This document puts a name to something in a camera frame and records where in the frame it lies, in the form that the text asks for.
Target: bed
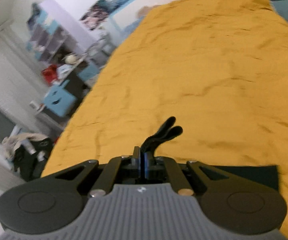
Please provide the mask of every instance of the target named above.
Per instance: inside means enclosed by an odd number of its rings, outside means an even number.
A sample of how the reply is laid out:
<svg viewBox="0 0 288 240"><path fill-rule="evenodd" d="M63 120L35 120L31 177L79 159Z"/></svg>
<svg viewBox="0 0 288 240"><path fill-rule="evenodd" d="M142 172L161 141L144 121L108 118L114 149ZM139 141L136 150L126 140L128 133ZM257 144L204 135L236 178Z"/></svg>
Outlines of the bed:
<svg viewBox="0 0 288 240"><path fill-rule="evenodd" d="M131 155L172 115L184 132L157 155L277 164L288 205L288 23L269 0L178 0L151 10L114 52L43 175ZM288 213L281 231L288 237Z"/></svg>

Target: bed mattress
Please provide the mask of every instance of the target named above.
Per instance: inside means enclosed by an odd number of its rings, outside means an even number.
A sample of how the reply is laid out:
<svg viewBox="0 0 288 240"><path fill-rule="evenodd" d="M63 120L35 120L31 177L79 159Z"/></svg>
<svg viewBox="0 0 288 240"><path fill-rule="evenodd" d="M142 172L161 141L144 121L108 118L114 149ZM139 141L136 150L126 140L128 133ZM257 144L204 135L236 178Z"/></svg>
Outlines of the bed mattress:
<svg viewBox="0 0 288 240"><path fill-rule="evenodd" d="M179 0L118 48L43 175L131 155L170 116L183 134L156 155L279 165L288 205L288 23L269 0ZM281 228L288 237L288 214Z"/></svg>

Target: white curtain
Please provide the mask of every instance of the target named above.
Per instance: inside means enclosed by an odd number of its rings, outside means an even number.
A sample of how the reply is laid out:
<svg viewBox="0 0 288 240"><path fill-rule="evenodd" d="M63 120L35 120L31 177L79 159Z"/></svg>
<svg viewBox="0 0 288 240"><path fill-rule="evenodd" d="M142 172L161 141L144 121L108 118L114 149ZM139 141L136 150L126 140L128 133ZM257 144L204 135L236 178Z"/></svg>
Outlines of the white curtain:
<svg viewBox="0 0 288 240"><path fill-rule="evenodd" d="M32 100L41 102L47 92L42 69L9 26L0 31L0 111L32 132L47 133L49 128L35 118L29 106Z"/></svg>

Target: yellow blanket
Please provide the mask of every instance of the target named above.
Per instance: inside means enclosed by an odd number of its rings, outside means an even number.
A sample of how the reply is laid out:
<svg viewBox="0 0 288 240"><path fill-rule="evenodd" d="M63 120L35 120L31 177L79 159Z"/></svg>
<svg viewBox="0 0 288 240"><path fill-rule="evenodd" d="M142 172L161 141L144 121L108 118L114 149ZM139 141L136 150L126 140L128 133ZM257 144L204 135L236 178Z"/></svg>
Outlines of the yellow blanket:
<svg viewBox="0 0 288 240"><path fill-rule="evenodd" d="M171 115L178 162L280 165L288 205L288 23L269 0L180 0L153 9L116 50L43 175L106 163ZM288 237L288 214L281 231Z"/></svg>

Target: black object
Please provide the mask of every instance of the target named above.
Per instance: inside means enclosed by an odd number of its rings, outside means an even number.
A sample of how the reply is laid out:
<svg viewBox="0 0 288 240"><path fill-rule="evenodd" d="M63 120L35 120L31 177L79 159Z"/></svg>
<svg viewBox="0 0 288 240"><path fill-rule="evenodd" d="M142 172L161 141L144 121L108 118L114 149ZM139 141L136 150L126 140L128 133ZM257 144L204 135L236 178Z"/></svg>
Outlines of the black object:
<svg viewBox="0 0 288 240"><path fill-rule="evenodd" d="M14 170L20 170L20 176L25 181L38 179L44 170L47 160L52 152L53 143L50 138L41 141L32 141L28 139L35 149L35 153L29 153L26 148L21 145L16 151L13 160ZM44 152L44 160L39 160L38 155Z"/></svg>
<svg viewBox="0 0 288 240"><path fill-rule="evenodd" d="M112 194L116 184L141 185L138 191L143 193L143 185L160 185L162 190L168 183L178 195L193 197L220 228L259 235L281 226L286 203L271 187L224 171L229 167L219 169L197 161L178 164L172 158L154 157L160 143L181 134L181 128L171 128L174 123L175 118L169 118L141 147L134 148L132 156L116 157L102 165L97 160L86 161L7 191L0 197L1 224L28 235L53 232L72 223L91 199ZM277 177L275 167L251 169L266 169L269 177ZM101 204L93 206L94 212L100 208Z"/></svg>

